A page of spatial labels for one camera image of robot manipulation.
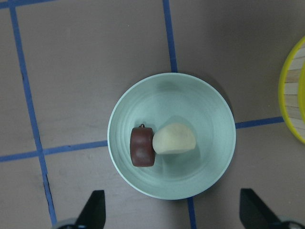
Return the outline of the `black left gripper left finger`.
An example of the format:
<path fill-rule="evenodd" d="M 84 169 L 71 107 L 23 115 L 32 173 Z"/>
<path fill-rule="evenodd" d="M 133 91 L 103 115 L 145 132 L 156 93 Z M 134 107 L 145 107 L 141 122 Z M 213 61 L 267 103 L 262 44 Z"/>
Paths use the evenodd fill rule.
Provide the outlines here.
<path fill-rule="evenodd" d="M 75 221 L 77 229 L 103 229 L 105 226 L 105 193 L 95 190 Z"/>

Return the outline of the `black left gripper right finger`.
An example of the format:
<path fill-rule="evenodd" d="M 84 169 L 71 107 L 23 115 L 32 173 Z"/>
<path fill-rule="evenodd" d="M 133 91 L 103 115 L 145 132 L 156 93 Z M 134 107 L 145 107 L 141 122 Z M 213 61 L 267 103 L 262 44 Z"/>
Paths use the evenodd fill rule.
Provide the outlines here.
<path fill-rule="evenodd" d="M 239 217 L 245 229 L 289 229 L 291 221 L 282 221 L 250 188 L 240 190 Z"/>

